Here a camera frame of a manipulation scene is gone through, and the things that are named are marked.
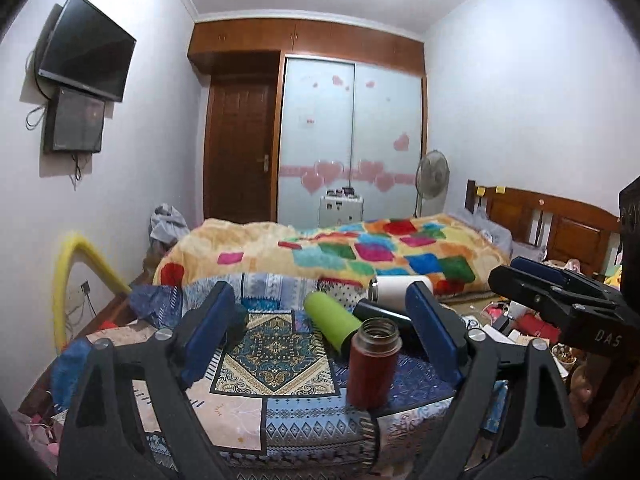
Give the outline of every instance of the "red thermos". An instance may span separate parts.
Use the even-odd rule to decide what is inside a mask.
[[[386,404],[402,339],[398,326],[383,317],[367,319],[351,339],[347,402],[361,410]]]

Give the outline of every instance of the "yellow tube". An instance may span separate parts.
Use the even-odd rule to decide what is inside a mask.
[[[71,232],[62,242],[62,249],[56,261],[53,274],[53,337],[58,354],[66,344],[65,330],[65,297],[66,282],[71,272],[71,258],[76,251],[82,251],[89,260],[92,270],[100,277],[114,294],[124,292],[129,294],[131,287],[127,285],[104,260],[98,250],[80,233]]]

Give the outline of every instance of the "wooden headboard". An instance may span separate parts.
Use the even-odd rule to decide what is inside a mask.
[[[587,276],[601,271],[611,235],[620,232],[620,219],[597,206],[511,187],[476,186],[475,180],[468,180],[465,208],[473,212],[482,199],[489,220],[511,231],[516,242],[529,243],[534,213],[538,212],[535,239],[538,246],[543,216],[550,214],[547,257],[564,262],[577,258]]]

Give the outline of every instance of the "silver bolt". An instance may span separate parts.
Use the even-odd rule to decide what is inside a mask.
[[[544,339],[540,339],[539,337],[535,338],[531,344],[536,350],[546,350],[548,348],[548,346],[546,345],[546,341]]]
[[[108,348],[109,346],[111,346],[111,339],[109,339],[107,337],[101,337],[100,339],[98,339],[94,343],[94,348],[96,350],[104,350],[105,348]]]
[[[156,331],[154,337],[158,339],[158,341],[166,341],[172,336],[172,334],[173,332],[170,328],[161,328],[160,330]]]
[[[469,330],[469,337],[474,341],[484,341],[486,339],[486,334],[484,333],[484,330],[472,328]]]

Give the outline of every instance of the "green cylinder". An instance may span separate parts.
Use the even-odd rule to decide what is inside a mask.
[[[305,311],[331,346],[344,358],[348,358],[351,337],[358,331],[362,322],[324,292],[307,294]]]

